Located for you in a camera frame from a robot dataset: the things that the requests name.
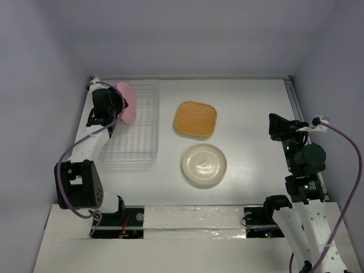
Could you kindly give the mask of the pink round plate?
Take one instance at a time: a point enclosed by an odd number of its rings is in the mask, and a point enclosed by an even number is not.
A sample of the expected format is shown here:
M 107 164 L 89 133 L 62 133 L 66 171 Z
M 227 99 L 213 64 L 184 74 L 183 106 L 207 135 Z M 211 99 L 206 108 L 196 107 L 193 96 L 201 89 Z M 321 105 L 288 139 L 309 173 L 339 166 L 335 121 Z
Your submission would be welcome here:
M 125 107 L 123 113 L 119 115 L 119 118 L 124 123 L 131 124 L 137 116 L 137 99 L 134 90 L 128 83 L 123 81 L 117 84 L 117 89 L 128 103 L 128 107 Z

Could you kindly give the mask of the woven bamboo square plate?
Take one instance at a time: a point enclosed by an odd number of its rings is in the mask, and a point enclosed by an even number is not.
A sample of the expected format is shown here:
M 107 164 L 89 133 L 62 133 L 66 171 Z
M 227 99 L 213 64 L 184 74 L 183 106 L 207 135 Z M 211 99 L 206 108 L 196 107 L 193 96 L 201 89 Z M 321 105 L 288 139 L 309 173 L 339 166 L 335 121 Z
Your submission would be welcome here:
M 208 138 L 215 130 L 217 110 L 200 102 L 183 102 L 177 109 L 174 128 L 183 135 L 195 138 Z

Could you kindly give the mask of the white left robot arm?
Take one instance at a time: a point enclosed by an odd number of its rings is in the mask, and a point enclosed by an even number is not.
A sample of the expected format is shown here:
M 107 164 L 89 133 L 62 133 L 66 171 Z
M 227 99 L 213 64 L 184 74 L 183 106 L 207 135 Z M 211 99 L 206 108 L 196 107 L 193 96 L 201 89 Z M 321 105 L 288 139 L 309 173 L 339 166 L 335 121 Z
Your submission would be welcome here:
M 98 208 L 102 205 L 104 190 L 94 160 L 129 104 L 112 86 L 96 88 L 90 93 L 93 108 L 88 115 L 85 136 L 62 154 L 54 174 L 59 207 L 83 219 L 99 220 Z

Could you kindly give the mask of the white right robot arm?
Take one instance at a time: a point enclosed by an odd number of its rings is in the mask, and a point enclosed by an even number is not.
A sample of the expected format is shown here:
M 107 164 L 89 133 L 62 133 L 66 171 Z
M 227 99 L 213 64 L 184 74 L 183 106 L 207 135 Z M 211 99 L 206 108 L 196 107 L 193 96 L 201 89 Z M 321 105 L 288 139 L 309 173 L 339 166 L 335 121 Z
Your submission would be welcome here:
M 326 168 L 326 152 L 308 141 L 309 124 L 269 115 L 268 133 L 283 147 L 287 168 L 287 195 L 268 196 L 262 217 L 276 223 L 291 248 L 290 261 L 300 272 L 347 272 L 325 212 L 319 173 Z

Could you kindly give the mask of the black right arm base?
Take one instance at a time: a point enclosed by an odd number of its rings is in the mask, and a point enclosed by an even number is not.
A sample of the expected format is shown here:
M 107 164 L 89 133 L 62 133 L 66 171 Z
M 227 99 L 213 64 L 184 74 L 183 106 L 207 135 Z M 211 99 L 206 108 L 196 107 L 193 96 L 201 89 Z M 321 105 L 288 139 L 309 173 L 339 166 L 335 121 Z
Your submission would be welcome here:
M 246 238 L 284 238 L 284 234 L 272 218 L 266 216 L 263 207 L 244 207 L 241 225 L 246 230 Z

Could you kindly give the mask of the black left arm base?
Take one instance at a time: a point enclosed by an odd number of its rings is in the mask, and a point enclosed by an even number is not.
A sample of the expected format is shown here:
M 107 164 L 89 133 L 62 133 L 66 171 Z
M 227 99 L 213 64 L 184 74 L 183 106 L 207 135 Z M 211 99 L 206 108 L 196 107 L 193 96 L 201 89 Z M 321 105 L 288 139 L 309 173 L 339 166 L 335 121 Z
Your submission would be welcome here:
M 93 220 L 91 237 L 94 239 L 143 239 L 144 207 L 127 206 L 123 212 L 105 213 L 98 227 Z

